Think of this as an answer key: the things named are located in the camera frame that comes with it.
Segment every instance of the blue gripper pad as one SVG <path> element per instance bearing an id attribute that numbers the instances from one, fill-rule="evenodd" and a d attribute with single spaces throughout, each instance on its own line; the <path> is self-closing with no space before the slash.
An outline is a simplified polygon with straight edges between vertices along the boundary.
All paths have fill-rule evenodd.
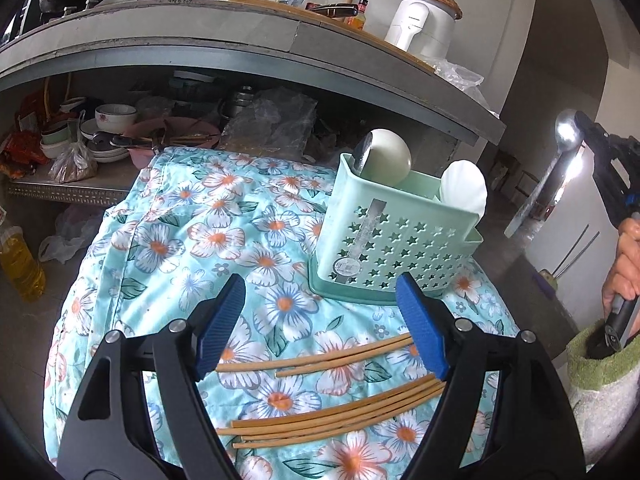
<path id="1" fill-rule="evenodd" d="M 210 302 L 206 309 L 211 314 L 207 316 L 208 320 L 203 321 L 204 327 L 198 330 L 194 370 L 199 381 L 218 366 L 244 307 L 244 295 L 244 280 L 238 274 L 233 274 L 213 300 L 200 302 L 196 307 L 198 309 L 203 303 Z"/>
<path id="2" fill-rule="evenodd" d="M 414 339 L 424 366 L 439 380 L 449 372 L 445 358 L 444 336 L 436 327 L 424 305 L 424 294 L 412 276 L 405 272 L 396 280 L 396 302 Z"/>

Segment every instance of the floral tablecloth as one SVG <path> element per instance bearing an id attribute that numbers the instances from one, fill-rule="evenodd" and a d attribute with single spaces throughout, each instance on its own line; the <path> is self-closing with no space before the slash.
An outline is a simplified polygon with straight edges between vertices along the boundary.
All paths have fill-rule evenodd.
<path id="1" fill-rule="evenodd" d="M 305 164 L 196 148 L 169 148 L 140 172 L 128 197 L 105 213 L 54 330 L 44 392 L 53 462 L 66 414 L 104 334 L 157 332 L 214 297 L 234 272 L 246 280 L 246 304 L 222 362 L 330 352 L 406 332 L 397 307 L 326 300 L 308 288 L 307 262 L 334 178 Z M 518 331 L 472 260 L 438 296 L 486 332 Z M 428 372 L 412 350 L 281 379 L 273 371 L 214 372 L 198 389 L 214 426 L 224 428 L 235 418 L 319 410 L 420 378 Z M 155 374 L 145 373 L 144 380 L 160 453 L 179 463 Z M 497 374 L 488 374 L 463 464 L 481 455 L 496 386 Z M 237 453 L 237 438 L 222 442 L 245 480 L 393 479 L 408 465 L 437 402 L 331 440 Z"/>

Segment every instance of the metal screw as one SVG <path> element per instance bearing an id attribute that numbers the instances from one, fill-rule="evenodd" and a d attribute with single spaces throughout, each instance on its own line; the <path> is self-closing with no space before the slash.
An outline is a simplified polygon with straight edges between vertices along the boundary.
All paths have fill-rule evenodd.
<path id="1" fill-rule="evenodd" d="M 107 335 L 104 336 L 104 340 L 107 343 L 115 343 L 118 339 L 120 339 L 120 332 L 117 330 L 111 330 L 111 332 L 107 332 Z"/>
<path id="2" fill-rule="evenodd" d="M 465 317 L 456 320 L 456 328 L 460 330 L 460 332 L 469 332 L 473 327 L 474 324 Z"/>
<path id="3" fill-rule="evenodd" d="M 520 337 L 525 343 L 533 343 L 536 341 L 536 335 L 531 330 L 523 330 Z"/>
<path id="4" fill-rule="evenodd" d="M 174 334 L 182 332 L 185 328 L 187 328 L 187 322 L 183 319 L 174 319 L 169 323 L 169 332 L 173 332 Z"/>

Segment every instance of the yellow oil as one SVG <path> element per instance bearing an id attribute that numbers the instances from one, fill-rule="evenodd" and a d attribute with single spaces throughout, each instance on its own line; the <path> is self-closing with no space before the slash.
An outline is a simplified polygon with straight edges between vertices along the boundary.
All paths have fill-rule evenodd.
<path id="1" fill-rule="evenodd" d="M 35 301 L 44 292 L 44 271 L 20 233 L 7 238 L 0 248 L 0 265 L 24 301 Z"/>

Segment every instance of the cooking oil bottle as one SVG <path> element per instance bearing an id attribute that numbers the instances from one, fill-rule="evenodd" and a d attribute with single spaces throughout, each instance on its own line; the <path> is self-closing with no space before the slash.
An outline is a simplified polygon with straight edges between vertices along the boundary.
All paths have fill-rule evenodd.
<path id="1" fill-rule="evenodd" d="M 1 207 L 0 265 L 24 301 L 35 301 L 44 292 L 46 279 L 42 267 L 31 256 L 22 229 L 9 223 Z"/>

